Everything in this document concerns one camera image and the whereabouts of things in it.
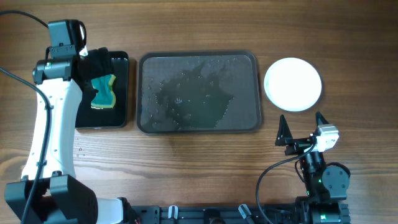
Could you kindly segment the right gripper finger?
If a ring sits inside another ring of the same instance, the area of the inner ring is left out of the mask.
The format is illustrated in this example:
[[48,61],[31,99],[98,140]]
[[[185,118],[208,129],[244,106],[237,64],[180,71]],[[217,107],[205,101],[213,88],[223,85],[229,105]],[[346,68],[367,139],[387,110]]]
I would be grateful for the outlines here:
[[284,115],[280,116],[279,129],[275,139],[276,146],[287,146],[293,144],[293,137]]
[[329,124],[329,122],[325,119],[325,117],[319,111],[317,111],[315,113],[315,119],[316,119],[317,126],[322,126],[322,125]]

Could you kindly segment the green yellow sponge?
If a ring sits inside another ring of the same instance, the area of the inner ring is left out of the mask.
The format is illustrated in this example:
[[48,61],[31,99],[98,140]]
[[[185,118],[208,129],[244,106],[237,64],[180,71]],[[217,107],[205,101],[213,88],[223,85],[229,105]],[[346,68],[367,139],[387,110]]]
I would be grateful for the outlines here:
[[113,74],[92,79],[92,87],[98,91],[91,101],[92,108],[98,110],[114,108],[116,104],[116,95],[113,91],[115,79],[116,76]]

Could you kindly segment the white plate top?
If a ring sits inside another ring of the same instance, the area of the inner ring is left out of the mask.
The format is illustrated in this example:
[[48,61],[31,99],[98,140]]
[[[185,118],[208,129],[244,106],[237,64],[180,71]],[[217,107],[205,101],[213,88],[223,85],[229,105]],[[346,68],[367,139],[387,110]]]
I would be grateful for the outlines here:
[[322,93],[322,80],[313,65],[299,58],[274,62],[264,77],[264,91],[278,108],[299,112],[311,108]]

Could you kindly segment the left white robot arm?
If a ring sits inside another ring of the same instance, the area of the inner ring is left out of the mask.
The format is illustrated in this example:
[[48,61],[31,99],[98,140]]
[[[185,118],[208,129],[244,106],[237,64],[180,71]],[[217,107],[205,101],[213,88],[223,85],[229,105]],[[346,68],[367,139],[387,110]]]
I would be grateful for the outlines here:
[[37,62],[29,85],[38,103],[30,155],[20,181],[6,184],[4,194],[21,223],[140,222],[126,198],[98,198],[75,177],[75,123],[86,84],[112,78],[116,58],[128,68],[125,52],[106,48]]

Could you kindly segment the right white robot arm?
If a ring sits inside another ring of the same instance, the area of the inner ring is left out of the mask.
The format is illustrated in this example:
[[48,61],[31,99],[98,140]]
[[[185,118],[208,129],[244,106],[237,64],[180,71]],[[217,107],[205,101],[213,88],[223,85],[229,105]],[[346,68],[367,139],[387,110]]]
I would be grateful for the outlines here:
[[349,223],[347,198],[351,172],[338,162],[327,163],[323,153],[332,149],[339,139],[337,127],[318,111],[316,129],[307,138],[295,139],[285,117],[280,116],[276,146],[285,146],[286,156],[295,156],[301,168],[306,197],[295,200],[298,223]]

